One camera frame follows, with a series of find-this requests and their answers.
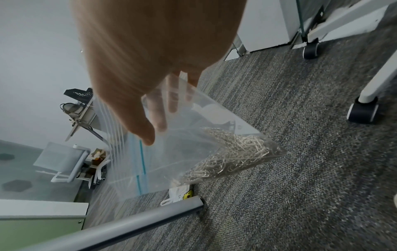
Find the hand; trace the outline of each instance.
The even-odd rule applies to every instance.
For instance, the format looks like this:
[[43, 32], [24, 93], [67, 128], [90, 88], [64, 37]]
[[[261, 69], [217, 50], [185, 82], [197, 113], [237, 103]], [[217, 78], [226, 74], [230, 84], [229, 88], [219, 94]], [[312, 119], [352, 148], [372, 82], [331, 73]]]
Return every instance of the hand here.
[[[230, 48], [245, 2], [72, 0], [95, 93], [127, 130], [153, 144], [155, 128], [165, 130], [167, 123], [161, 96], [152, 91], [169, 73], [180, 71], [197, 86], [201, 72]], [[145, 117], [144, 95], [153, 125]], [[175, 97], [167, 99], [172, 112]]]

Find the pile of paper clips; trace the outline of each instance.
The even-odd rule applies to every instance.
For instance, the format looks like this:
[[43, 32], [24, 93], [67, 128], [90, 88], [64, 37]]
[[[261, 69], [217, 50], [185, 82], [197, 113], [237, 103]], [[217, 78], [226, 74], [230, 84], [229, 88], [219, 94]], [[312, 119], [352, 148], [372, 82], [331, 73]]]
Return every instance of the pile of paper clips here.
[[271, 140], [256, 135], [236, 135], [221, 129], [203, 128], [221, 147], [182, 176], [182, 184], [228, 176], [268, 162], [282, 155], [284, 149]]

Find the finger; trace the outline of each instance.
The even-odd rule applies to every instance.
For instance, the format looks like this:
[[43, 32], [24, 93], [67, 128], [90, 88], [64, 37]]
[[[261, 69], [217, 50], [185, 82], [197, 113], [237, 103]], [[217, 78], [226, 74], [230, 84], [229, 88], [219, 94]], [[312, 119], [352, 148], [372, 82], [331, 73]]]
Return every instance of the finger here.
[[167, 120], [165, 118], [165, 110], [163, 103], [163, 94], [160, 88], [156, 88], [149, 94], [146, 94], [148, 103], [149, 120], [152, 122], [154, 128], [163, 132], [167, 130]]
[[145, 145], [150, 146], [154, 143], [154, 127], [146, 118], [140, 100], [109, 104], [109, 107], [125, 129], [141, 138]]
[[175, 71], [166, 77], [167, 85], [167, 105], [170, 113], [178, 111], [178, 88], [179, 88], [179, 75], [181, 71]]
[[202, 71], [188, 72], [187, 82], [189, 83], [186, 88], [186, 101], [191, 101], [194, 95], [194, 87], [197, 87]]

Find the gray carpet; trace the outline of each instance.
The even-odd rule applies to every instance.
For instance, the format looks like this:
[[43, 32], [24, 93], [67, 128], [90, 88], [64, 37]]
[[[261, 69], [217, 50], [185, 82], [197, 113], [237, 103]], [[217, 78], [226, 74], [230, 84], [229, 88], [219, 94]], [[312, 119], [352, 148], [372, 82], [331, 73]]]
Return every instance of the gray carpet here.
[[[199, 88], [290, 151], [195, 186], [207, 208], [107, 248], [127, 250], [396, 250], [397, 81], [375, 125], [347, 110], [397, 50], [396, 8], [374, 32], [327, 42], [317, 60], [273, 48], [220, 62]], [[167, 192], [118, 202], [106, 182], [85, 228], [159, 206]]]

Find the plastic bag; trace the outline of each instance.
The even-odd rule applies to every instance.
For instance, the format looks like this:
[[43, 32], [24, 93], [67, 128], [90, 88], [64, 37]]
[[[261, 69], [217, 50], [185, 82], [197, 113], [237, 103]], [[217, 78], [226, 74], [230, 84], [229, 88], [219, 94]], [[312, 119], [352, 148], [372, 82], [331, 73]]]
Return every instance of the plastic bag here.
[[[164, 81], [154, 91], [165, 107], [167, 130], [156, 131], [151, 146], [127, 132], [105, 104], [95, 101], [112, 155], [107, 180], [121, 199], [228, 176], [287, 153], [186, 81], [168, 78], [175, 78], [179, 88]], [[142, 102], [150, 118], [147, 97]], [[176, 112], [167, 109], [170, 102]]]

